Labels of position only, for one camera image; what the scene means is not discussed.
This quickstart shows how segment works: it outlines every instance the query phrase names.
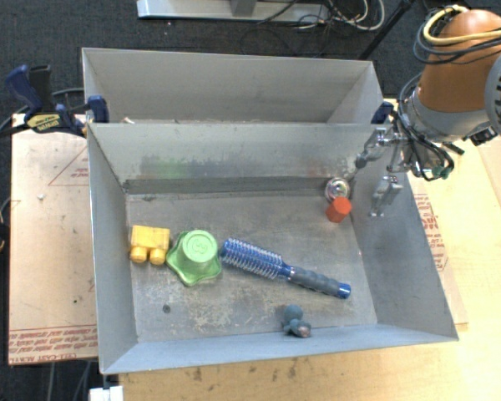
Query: yellow plastic toy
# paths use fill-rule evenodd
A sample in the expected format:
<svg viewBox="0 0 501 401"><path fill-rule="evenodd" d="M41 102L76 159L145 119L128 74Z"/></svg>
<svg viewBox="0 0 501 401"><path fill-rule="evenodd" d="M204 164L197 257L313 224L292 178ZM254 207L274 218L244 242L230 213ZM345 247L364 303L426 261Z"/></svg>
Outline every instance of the yellow plastic toy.
<svg viewBox="0 0 501 401"><path fill-rule="evenodd" d="M162 227L132 226L130 260L142 263L148 257L152 264L164 264L169 236L170 230Z"/></svg>

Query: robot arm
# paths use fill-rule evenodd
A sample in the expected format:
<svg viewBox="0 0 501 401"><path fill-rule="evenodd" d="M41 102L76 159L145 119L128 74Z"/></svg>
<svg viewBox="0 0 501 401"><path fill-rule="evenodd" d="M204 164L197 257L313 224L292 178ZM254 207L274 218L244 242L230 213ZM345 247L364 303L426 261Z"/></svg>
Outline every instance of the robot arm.
<svg viewBox="0 0 501 401"><path fill-rule="evenodd" d="M414 54L426 65L399 96L402 168L426 180L446 178L453 160L445 147L501 135L501 17L444 8L418 30Z"/></svg>

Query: small orange object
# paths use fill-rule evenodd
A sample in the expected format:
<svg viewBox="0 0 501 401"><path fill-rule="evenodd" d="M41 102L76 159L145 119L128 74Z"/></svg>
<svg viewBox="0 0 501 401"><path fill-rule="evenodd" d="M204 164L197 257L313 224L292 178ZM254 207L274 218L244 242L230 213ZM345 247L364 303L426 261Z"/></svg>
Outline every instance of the small orange object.
<svg viewBox="0 0 501 401"><path fill-rule="evenodd" d="M338 196L326 208L326 218L333 223L341 223L349 212L351 212L351 209L351 201L345 196Z"/></svg>

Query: green plastic toy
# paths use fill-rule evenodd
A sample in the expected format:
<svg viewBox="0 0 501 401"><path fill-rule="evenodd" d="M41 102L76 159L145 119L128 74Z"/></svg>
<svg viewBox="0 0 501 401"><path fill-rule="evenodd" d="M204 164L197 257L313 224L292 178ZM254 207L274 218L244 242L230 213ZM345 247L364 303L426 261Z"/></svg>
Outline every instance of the green plastic toy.
<svg viewBox="0 0 501 401"><path fill-rule="evenodd" d="M167 253L166 263L191 287L204 279L220 274L217 241L207 231L183 231Z"/></svg>

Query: metal bracket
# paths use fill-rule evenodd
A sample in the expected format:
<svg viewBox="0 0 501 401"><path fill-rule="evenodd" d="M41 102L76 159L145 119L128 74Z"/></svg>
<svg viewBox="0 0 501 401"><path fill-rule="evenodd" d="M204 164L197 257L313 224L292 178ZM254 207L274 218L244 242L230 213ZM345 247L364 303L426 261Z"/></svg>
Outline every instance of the metal bracket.
<svg viewBox="0 0 501 401"><path fill-rule="evenodd" d="M395 197L402 190L402 185L398 183L394 175L384 175L377 184L377 188L372 195L372 207L369 211L370 217L382 217L382 207L391 205Z"/></svg>

